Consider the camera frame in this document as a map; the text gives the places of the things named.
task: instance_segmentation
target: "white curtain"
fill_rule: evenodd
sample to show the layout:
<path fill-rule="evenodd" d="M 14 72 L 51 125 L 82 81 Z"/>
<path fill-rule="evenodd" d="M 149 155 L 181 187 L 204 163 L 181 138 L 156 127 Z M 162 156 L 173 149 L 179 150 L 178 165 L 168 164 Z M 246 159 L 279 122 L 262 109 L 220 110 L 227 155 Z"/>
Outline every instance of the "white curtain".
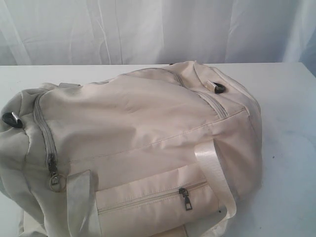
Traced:
<path fill-rule="evenodd" d="M 0 65 L 303 62 L 316 0 L 0 0 Z"/>

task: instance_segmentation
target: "cream duffel bag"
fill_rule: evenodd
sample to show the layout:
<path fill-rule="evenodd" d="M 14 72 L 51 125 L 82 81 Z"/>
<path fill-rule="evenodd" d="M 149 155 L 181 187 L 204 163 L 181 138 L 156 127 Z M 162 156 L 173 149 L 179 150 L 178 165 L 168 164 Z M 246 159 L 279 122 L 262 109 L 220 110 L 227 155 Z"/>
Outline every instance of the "cream duffel bag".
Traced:
<path fill-rule="evenodd" d="M 258 102 L 195 62 L 44 84 L 1 117 L 0 189 L 49 237 L 172 236 L 225 207 L 218 237 L 261 183 Z"/>

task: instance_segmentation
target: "metal ring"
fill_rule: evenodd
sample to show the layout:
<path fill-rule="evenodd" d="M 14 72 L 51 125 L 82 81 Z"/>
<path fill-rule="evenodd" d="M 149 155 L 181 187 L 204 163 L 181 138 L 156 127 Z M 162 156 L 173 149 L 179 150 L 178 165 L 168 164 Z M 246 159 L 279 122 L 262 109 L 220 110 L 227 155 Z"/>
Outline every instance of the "metal ring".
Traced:
<path fill-rule="evenodd" d="M 59 176 L 65 179 L 65 185 L 62 185 L 62 183 L 60 182 L 60 183 L 59 183 L 59 187 L 60 187 L 60 188 L 56 190 L 56 189 L 53 188 L 52 181 L 53 181 L 54 178 L 59 177 Z M 63 192 L 65 191 L 65 189 L 66 189 L 66 186 L 67 186 L 67 178 L 66 178 L 66 176 L 63 175 L 63 174 L 54 174 L 54 175 L 51 176 L 50 179 L 49 179 L 49 187 L 50 187 L 50 189 L 51 189 L 53 192 L 55 192 L 55 193 L 63 193 Z"/>

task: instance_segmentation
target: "white table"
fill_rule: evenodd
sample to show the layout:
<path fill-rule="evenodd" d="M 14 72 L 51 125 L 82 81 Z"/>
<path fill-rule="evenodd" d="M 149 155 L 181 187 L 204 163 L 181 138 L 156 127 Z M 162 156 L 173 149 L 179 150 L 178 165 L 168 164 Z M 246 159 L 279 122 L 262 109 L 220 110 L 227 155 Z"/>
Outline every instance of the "white table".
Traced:
<path fill-rule="evenodd" d="M 316 78 L 301 63 L 216 64 L 257 98 L 263 120 L 263 185 L 239 203 L 226 237 L 316 236 Z M 88 83 L 154 65 L 2 66 L 0 107 L 42 82 Z M 0 195 L 0 234 L 14 237 L 18 208 Z M 208 219 L 190 224 L 196 237 Z"/>

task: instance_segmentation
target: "table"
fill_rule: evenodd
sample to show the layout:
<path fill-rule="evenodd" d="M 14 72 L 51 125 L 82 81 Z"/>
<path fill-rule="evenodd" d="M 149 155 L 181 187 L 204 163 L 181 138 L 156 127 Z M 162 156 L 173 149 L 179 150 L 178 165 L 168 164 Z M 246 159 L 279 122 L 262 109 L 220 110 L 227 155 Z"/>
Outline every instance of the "table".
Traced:
<path fill-rule="evenodd" d="M 161 65 L 1 66 L 0 107 L 42 82 L 85 84 Z M 263 182 L 238 204 L 226 237 L 311 237 L 316 233 L 316 78 L 301 63 L 212 64 L 241 82 L 261 105 Z M 1 236 L 16 236 L 19 208 L 0 195 Z M 196 237 L 209 218 L 187 226 Z"/>

